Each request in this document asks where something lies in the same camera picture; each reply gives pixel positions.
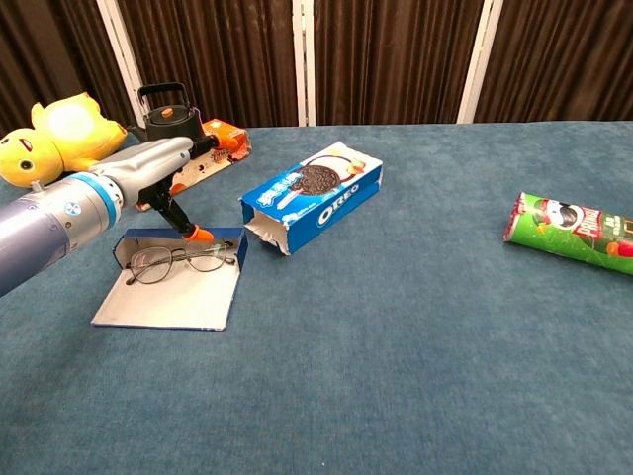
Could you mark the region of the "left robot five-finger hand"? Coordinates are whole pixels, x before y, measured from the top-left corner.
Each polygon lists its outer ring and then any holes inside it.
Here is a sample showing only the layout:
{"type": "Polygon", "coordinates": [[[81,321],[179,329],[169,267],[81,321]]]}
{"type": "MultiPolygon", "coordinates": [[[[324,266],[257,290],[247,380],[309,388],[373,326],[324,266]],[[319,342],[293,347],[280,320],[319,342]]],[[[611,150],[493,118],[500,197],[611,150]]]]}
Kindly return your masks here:
{"type": "Polygon", "coordinates": [[[189,161],[219,144],[214,136],[196,142],[176,137],[144,142],[119,151],[90,167],[96,175],[113,180],[123,193],[124,204],[148,204],[187,242],[214,241],[211,232],[192,223],[171,196],[173,175],[189,161]]]}

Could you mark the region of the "wire-frame eyeglasses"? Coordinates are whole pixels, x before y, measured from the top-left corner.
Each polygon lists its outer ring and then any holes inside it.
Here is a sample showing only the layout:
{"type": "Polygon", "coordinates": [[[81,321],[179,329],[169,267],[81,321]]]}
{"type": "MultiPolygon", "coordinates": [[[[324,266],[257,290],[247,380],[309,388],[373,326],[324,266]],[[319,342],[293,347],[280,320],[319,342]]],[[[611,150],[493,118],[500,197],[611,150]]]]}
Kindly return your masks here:
{"type": "Polygon", "coordinates": [[[219,243],[190,242],[175,248],[147,247],[132,256],[127,266],[132,275],[126,284],[139,282],[150,285],[161,282],[177,262],[186,262],[197,272],[213,272],[224,265],[236,264],[237,258],[232,251],[232,243],[223,240],[219,243]]]}

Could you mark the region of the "blue folding glasses case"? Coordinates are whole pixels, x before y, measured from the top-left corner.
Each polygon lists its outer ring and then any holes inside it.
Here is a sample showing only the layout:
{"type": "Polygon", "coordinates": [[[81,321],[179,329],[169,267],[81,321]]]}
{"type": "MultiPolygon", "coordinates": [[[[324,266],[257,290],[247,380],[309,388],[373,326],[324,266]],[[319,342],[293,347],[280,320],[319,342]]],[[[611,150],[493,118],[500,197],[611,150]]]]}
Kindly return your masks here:
{"type": "Polygon", "coordinates": [[[132,275],[127,269],[132,256],[152,246],[181,247],[189,243],[171,229],[129,229],[117,242],[113,254],[121,272],[99,310],[94,326],[221,332],[226,328],[229,310],[248,248],[242,228],[211,228],[214,241],[229,241],[236,255],[235,265],[201,273],[186,262],[173,265],[161,282],[127,285],[132,275]]]}

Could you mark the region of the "black kettle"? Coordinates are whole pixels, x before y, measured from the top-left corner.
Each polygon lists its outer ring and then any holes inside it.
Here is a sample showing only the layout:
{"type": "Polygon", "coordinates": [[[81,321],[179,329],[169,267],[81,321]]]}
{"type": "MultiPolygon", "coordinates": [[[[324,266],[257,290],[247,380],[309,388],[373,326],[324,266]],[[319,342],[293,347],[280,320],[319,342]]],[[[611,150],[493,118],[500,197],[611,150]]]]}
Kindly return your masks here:
{"type": "Polygon", "coordinates": [[[143,97],[159,92],[175,91],[182,94],[182,104],[168,104],[151,109],[143,115],[144,128],[139,126],[127,126],[127,131],[132,133],[141,142],[170,139],[175,137],[188,137],[197,142],[205,137],[200,111],[189,100],[186,88],[180,82],[164,82],[158,84],[143,85],[139,88],[137,96],[140,102],[143,97]]]}

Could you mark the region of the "yellow plush duck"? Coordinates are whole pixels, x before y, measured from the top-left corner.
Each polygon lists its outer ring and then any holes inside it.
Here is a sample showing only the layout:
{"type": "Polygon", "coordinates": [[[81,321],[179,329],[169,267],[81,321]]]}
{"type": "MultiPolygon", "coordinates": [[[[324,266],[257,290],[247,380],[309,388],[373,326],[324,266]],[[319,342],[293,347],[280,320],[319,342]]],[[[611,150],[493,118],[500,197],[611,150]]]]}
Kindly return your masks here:
{"type": "Polygon", "coordinates": [[[86,92],[47,106],[35,104],[31,122],[0,139],[0,177],[22,188],[34,181],[48,185],[64,172],[86,171],[115,153],[128,135],[86,92]]]}

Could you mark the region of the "orange biscuit box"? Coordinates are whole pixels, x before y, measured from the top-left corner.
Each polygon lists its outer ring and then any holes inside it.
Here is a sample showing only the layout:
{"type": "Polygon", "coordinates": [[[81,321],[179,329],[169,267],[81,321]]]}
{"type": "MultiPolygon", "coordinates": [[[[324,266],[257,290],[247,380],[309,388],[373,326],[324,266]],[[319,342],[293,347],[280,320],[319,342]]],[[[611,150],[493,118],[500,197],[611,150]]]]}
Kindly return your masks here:
{"type": "Polygon", "coordinates": [[[192,159],[174,174],[170,188],[172,196],[247,158],[251,152],[251,142],[245,129],[212,119],[203,124],[203,130],[207,136],[215,136],[220,144],[192,159]]]}

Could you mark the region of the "dark brown curtain panel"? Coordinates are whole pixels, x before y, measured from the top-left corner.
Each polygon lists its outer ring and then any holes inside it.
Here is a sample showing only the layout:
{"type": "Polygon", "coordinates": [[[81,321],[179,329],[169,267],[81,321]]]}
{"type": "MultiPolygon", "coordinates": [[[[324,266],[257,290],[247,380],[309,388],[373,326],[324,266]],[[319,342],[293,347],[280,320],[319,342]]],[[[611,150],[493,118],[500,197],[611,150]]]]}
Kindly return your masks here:
{"type": "Polygon", "coordinates": [[[205,118],[298,123],[292,0],[117,0],[145,84],[180,82],[205,118]]]}
{"type": "Polygon", "coordinates": [[[503,0],[475,120],[633,121],[633,0],[503,0]]]}
{"type": "Polygon", "coordinates": [[[485,0],[314,0],[316,123],[456,121],[485,0]]]}
{"type": "Polygon", "coordinates": [[[36,103],[81,92],[136,121],[97,0],[0,0],[0,137],[30,127],[36,103]]]}

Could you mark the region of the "blue Oreo cookie box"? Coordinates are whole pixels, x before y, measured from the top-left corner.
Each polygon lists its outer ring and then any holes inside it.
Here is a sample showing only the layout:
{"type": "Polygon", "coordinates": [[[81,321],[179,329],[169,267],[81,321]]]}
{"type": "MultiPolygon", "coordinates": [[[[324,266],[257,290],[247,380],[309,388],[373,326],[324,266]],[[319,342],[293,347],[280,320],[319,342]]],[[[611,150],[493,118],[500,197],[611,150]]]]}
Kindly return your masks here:
{"type": "Polygon", "coordinates": [[[378,193],[382,177],[382,160],[336,142],[245,193],[244,225],[291,255],[378,193]]]}

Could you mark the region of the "blue table cloth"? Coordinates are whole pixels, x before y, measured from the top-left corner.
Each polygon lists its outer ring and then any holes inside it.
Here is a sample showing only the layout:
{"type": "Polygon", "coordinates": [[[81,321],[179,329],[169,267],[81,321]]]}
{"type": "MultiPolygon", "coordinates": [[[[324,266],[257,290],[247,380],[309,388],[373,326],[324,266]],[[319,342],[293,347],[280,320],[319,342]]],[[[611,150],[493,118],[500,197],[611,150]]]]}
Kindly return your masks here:
{"type": "Polygon", "coordinates": [[[0,299],[0,475],[633,475],[633,277],[501,239],[520,192],[633,217],[633,122],[254,129],[182,194],[335,142],[380,192],[292,256],[249,238],[223,332],[95,328],[118,225],[0,299]]]}

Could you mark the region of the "green Pringles can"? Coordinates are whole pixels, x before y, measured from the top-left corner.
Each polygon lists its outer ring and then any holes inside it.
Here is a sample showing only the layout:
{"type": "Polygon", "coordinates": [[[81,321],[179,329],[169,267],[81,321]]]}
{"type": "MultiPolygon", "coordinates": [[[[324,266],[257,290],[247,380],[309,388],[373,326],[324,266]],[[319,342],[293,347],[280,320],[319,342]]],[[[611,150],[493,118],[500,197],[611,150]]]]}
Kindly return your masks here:
{"type": "Polygon", "coordinates": [[[525,192],[502,240],[633,276],[633,218],[525,192]]]}

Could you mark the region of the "white partition post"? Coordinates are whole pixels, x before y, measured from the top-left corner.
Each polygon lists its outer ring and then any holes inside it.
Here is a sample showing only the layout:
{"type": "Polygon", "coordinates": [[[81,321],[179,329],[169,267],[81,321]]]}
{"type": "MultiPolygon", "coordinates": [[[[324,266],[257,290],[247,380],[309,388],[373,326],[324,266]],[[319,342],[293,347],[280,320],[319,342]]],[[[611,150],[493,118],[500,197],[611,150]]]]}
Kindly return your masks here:
{"type": "Polygon", "coordinates": [[[317,124],[315,0],[292,0],[298,125],[317,124]]]}
{"type": "Polygon", "coordinates": [[[484,0],[456,119],[457,124],[474,122],[503,3],[504,0],[484,0]]]}
{"type": "Polygon", "coordinates": [[[119,2],[118,0],[96,0],[96,3],[134,111],[136,124],[142,127],[144,109],[137,94],[142,86],[142,79],[119,2]]]}

